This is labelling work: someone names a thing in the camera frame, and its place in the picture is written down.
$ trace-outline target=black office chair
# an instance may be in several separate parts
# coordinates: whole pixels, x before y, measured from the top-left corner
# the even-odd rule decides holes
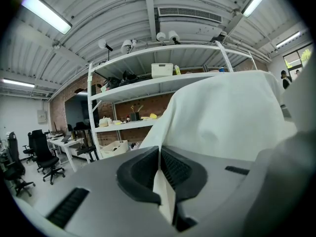
[[[25,189],[26,186],[33,184],[35,186],[34,182],[25,182],[22,179],[22,175],[25,174],[25,167],[23,166],[22,162],[19,159],[19,151],[18,151],[18,142],[15,137],[14,132],[10,133],[8,138],[9,147],[7,149],[7,156],[9,158],[9,161],[11,162],[6,167],[8,170],[4,172],[4,178],[8,181],[13,181],[15,184],[15,191],[16,195],[18,196],[21,192],[21,190],[25,190],[29,197],[31,197],[31,193]]]
[[[43,177],[43,181],[45,182],[45,178],[50,175],[50,184],[53,185],[53,176],[62,175],[65,177],[64,172],[58,172],[61,169],[65,171],[65,169],[61,167],[56,169],[55,164],[59,161],[59,158],[51,154],[47,145],[46,135],[43,134],[41,130],[33,131],[32,137],[37,163],[42,168],[50,168],[50,171]]]
[[[23,153],[25,153],[26,155],[29,155],[29,157],[27,157],[26,163],[28,163],[30,160],[35,161],[34,160],[33,138],[32,138],[32,134],[30,132],[28,133],[28,137],[29,137],[29,145],[23,146],[23,147],[25,147],[25,150],[23,150]]]

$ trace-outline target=white wall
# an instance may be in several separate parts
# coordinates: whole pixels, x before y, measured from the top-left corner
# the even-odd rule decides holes
[[[21,97],[0,96],[0,138],[5,140],[7,132],[14,132],[18,140],[20,159],[27,155],[23,153],[23,145],[29,144],[28,133],[42,129],[48,131],[48,124],[38,123],[37,110],[47,112],[47,103]]]
[[[270,62],[268,65],[268,70],[276,77],[276,79],[282,83],[281,79],[281,71],[285,70],[287,72],[287,75],[289,76],[289,72],[287,70],[285,61],[283,59],[284,55],[287,55],[289,53],[292,53],[296,51],[297,49],[302,48],[303,46],[306,46],[307,44],[311,43],[310,41],[303,42],[299,45],[294,46],[290,50],[287,50],[286,52],[280,53],[276,57],[272,58],[272,62]]]

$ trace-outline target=white desk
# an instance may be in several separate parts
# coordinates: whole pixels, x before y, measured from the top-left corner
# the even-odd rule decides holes
[[[76,166],[75,166],[74,163],[73,163],[73,160],[72,160],[72,159],[73,159],[73,156],[72,156],[72,154],[71,154],[71,152],[70,152],[70,150],[69,150],[69,147],[72,146],[72,145],[75,145],[75,144],[77,144],[77,143],[80,143],[81,139],[77,139],[76,141],[75,141],[75,140],[68,140],[68,143],[64,144],[64,142],[61,141],[63,138],[64,138],[64,137],[61,137],[61,138],[58,138],[57,140],[51,140],[51,139],[49,139],[49,140],[47,140],[47,142],[50,142],[50,143],[53,144],[54,146],[64,148],[65,153],[66,153],[66,155],[67,155],[67,158],[68,158],[68,160],[69,160],[69,162],[70,162],[70,165],[71,165],[71,167],[73,168],[74,172],[76,172],[76,171],[77,171],[77,168],[76,168]]]

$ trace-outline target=white box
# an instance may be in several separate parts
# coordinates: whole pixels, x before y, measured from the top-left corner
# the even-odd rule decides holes
[[[46,123],[47,117],[46,117],[46,111],[38,110],[38,123]]]
[[[111,144],[104,146],[101,149],[101,154],[103,158],[109,158],[109,157],[113,157],[113,156],[117,156],[120,154],[124,154],[128,151],[129,146],[128,146],[128,142],[127,140],[117,140],[115,142],[112,142]]]
[[[173,72],[172,63],[153,63],[152,64],[152,77],[168,77],[171,76]]]

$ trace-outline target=white sheet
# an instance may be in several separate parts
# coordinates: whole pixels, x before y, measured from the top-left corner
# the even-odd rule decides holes
[[[178,90],[141,148],[175,146],[199,154],[255,160],[288,137],[277,79],[263,71],[227,73]]]

